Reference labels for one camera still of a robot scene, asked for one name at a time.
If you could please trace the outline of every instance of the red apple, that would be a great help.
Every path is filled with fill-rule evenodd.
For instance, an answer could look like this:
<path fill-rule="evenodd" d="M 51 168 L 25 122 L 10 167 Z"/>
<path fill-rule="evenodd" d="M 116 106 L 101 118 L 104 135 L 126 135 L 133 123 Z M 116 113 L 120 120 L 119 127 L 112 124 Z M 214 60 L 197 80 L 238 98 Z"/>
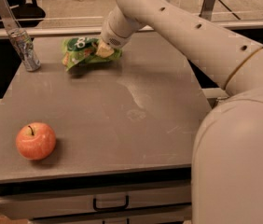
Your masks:
<path fill-rule="evenodd" d="M 30 123 L 19 131 L 16 145 L 26 159 L 42 160 L 54 150 L 56 134 L 46 123 Z"/>

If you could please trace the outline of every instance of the table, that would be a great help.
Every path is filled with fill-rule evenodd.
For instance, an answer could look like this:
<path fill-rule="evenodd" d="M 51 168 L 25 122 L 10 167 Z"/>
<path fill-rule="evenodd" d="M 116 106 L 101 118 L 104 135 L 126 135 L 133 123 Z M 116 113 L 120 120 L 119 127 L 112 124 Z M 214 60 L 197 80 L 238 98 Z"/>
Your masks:
<path fill-rule="evenodd" d="M 21 65 L 0 104 L 0 212 L 10 218 L 58 216 L 49 210 L 25 215 L 17 208 L 31 200 L 40 205 L 61 190 L 61 197 L 84 200 L 93 194 L 89 188 L 102 193 L 121 185 L 126 192 L 131 185 L 152 189 L 151 182 L 172 189 L 177 181 L 187 193 L 182 202 L 188 202 L 190 184 L 184 181 L 190 179 L 195 133 L 210 106 L 187 59 L 156 33 L 143 33 L 120 60 L 66 72 L 61 42 L 35 39 L 41 68 L 26 72 Z M 18 130 L 33 121 L 48 123 L 57 134 L 56 149 L 42 161 L 27 161 L 15 148 Z"/>

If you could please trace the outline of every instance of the gray table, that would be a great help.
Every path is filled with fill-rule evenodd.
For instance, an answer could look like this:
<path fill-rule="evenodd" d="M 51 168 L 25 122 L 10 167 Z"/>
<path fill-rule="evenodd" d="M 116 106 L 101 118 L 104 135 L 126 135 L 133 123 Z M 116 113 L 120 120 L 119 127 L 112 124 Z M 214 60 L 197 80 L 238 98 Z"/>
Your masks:
<path fill-rule="evenodd" d="M 155 33 L 137 34 L 119 61 L 68 73 L 61 41 L 35 40 L 41 69 L 21 65 L 0 104 L 0 184 L 190 166 L 210 106 L 182 54 Z M 15 147 L 34 121 L 57 134 L 42 161 Z"/>

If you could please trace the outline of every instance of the crumpled bag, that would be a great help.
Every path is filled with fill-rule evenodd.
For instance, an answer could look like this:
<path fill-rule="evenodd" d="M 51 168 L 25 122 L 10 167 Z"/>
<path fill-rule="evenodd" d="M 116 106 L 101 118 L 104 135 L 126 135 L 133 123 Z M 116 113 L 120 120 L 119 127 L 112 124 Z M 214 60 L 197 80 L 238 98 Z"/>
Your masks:
<path fill-rule="evenodd" d="M 99 38 L 93 37 L 64 39 L 62 42 L 62 53 L 64 55 L 62 63 L 66 67 L 66 71 L 75 65 L 112 62 L 122 56 L 121 49 L 114 49 L 114 52 L 107 57 L 98 56 L 96 51 L 99 42 Z"/>

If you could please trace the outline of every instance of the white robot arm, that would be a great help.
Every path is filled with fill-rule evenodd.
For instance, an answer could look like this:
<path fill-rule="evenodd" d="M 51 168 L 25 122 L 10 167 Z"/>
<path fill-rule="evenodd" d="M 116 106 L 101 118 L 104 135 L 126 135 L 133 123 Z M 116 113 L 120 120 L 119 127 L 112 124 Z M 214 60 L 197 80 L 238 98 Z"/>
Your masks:
<path fill-rule="evenodd" d="M 192 163 L 194 224 L 263 223 L 263 45 L 167 0 L 117 0 L 102 39 L 124 46 L 149 25 L 233 96 L 197 133 Z"/>

